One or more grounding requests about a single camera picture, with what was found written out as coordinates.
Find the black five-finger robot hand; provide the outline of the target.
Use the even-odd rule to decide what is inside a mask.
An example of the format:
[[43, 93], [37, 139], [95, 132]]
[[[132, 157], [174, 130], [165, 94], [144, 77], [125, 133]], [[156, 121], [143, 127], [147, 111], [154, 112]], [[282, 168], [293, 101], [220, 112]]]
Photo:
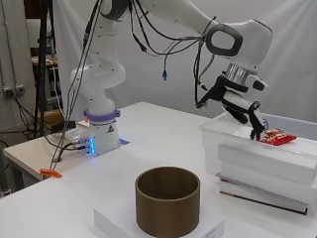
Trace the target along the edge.
[[224, 75], [217, 77], [213, 87], [197, 102], [196, 107], [201, 108], [208, 100], [221, 102], [227, 112], [229, 112], [241, 124], [251, 123], [253, 129], [250, 134], [252, 140], [259, 141], [266, 129], [265, 120], [260, 112], [261, 104], [258, 101], [250, 102], [243, 98], [236, 90], [248, 89], [239, 85]]

